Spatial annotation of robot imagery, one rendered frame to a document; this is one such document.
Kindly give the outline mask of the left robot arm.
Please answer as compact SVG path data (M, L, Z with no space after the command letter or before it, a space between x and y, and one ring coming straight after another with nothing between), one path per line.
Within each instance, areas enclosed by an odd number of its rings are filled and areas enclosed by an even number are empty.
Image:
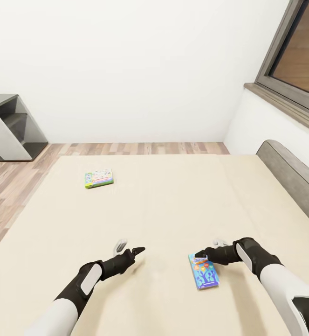
M127 243L128 239L119 239L113 248L113 258L83 265L46 310L17 336L70 336L97 282L124 274L136 263L134 258L145 250L145 247L138 247L122 253Z

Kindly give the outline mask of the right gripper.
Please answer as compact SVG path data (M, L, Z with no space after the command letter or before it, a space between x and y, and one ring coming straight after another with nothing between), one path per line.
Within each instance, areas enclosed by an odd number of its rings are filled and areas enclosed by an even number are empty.
M212 248L208 247L205 250L197 252L195 254L195 258L208 258L208 261L212 261L213 263L218 263L221 265L227 266L232 263L226 255L226 247Z

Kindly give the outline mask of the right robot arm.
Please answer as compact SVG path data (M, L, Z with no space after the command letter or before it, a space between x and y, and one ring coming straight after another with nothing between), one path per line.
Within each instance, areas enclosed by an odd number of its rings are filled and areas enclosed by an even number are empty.
M286 268L274 254L268 253L251 237L228 244L215 238L214 248L197 252L195 258L227 266L244 262L267 291L291 336L309 336L309 284Z

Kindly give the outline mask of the board game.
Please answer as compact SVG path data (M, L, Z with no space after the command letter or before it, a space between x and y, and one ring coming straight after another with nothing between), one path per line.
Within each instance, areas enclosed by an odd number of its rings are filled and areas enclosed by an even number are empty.
M219 285L220 280L212 261L208 258L195 258L196 253L188 254L198 289Z
M113 173L111 168L89 172L85 175L85 188L92 188L107 183L112 183L113 181Z

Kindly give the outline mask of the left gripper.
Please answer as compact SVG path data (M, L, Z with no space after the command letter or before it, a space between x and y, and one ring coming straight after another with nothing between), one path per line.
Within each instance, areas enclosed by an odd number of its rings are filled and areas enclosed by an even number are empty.
M126 249L122 255L111 258L110 260L112 260L115 268L113 276L118 273L121 275L124 274L131 265L136 263L134 258L144 250L145 247L133 248L132 251L130 249Z

